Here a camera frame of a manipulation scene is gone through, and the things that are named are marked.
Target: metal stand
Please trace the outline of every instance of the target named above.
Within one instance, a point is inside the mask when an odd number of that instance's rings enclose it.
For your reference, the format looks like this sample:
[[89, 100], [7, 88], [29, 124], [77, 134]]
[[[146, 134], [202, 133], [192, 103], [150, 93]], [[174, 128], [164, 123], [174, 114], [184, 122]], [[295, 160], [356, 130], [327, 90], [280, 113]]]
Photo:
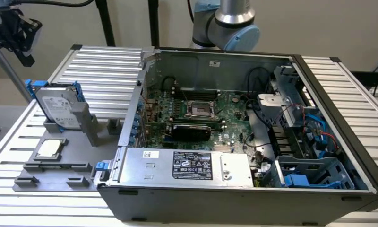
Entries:
[[29, 92], [25, 88], [25, 84], [22, 82], [22, 80], [19, 79], [17, 73], [14, 72], [9, 62], [6, 61], [3, 54], [0, 51], [0, 66], [2, 67], [7, 77], [10, 78], [14, 86], [17, 87], [23, 99], [26, 100], [26, 102], [30, 102], [31, 98], [29, 95]]
[[151, 46], [159, 47], [158, 0], [147, 0], [147, 4], [150, 17]]
[[109, 10], [107, 10], [107, 2], [106, 0], [94, 0], [94, 3], [95, 3], [95, 7], [98, 8], [98, 12], [99, 12], [106, 45], [115, 46], [110, 17], [109, 17]]

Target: sticker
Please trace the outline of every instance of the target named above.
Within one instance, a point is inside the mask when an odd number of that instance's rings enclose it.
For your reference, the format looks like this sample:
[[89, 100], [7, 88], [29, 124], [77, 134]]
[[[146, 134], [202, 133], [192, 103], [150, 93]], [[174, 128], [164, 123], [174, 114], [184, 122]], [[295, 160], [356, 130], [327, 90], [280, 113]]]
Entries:
[[174, 152], [171, 176], [175, 179], [212, 180], [211, 154]]
[[158, 156], [159, 156], [159, 151], [147, 151], [147, 150], [144, 150], [143, 152], [142, 152], [142, 157], [143, 158], [158, 158]]
[[218, 62], [218, 61], [211, 61], [211, 62], [208, 63], [208, 66], [210, 66], [210, 67], [219, 67], [219, 62]]
[[61, 97], [42, 97], [46, 110], [50, 116], [61, 127], [65, 129], [79, 129], [79, 124], [75, 116], [70, 113], [70, 103]]

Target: circuit board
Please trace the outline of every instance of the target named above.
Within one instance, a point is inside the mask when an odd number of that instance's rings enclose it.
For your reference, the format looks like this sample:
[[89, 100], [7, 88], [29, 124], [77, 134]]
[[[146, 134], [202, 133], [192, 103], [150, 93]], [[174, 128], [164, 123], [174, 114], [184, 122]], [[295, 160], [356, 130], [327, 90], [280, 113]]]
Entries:
[[159, 90], [150, 91], [148, 102], [151, 103], [150, 111], [147, 109], [147, 148], [174, 148], [191, 150], [215, 150], [231, 153], [251, 153], [243, 146], [242, 139], [251, 133], [248, 121], [244, 116], [246, 99], [240, 100], [240, 94], [234, 92], [222, 92], [218, 97], [208, 102], [212, 103], [214, 122], [184, 124], [206, 125], [211, 130], [207, 141], [174, 141], [167, 134], [170, 118], [175, 121], [184, 118], [187, 112], [187, 103], [196, 100], [174, 99], [171, 95]]

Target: black pole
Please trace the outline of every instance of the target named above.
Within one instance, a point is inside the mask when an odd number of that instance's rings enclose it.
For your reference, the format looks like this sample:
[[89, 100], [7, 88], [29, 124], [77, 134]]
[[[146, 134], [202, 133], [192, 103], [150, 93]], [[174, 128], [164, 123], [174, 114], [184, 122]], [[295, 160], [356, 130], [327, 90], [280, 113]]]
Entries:
[[158, 28], [158, 0], [147, 0], [150, 16], [151, 46], [159, 47], [159, 28]]
[[94, 3], [99, 12], [106, 45], [115, 46], [106, 0], [94, 0]]

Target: white wall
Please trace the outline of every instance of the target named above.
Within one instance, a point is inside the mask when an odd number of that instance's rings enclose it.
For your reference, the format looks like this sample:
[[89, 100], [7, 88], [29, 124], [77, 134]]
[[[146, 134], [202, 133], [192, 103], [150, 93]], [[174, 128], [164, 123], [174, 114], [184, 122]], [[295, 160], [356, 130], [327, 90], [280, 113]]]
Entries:
[[[148, 46], [146, 0], [107, 2], [117, 45]], [[254, 51], [336, 56], [351, 70], [371, 70], [378, 63], [378, 0], [251, 0], [251, 5], [260, 29]], [[73, 43], [105, 45], [98, 13], [94, 4], [75, 9], [23, 5], [22, 10], [43, 24], [35, 64], [23, 68], [13, 54], [5, 55], [19, 77], [46, 79]], [[159, 37], [162, 46], [190, 44], [184, 0], [159, 0]]]

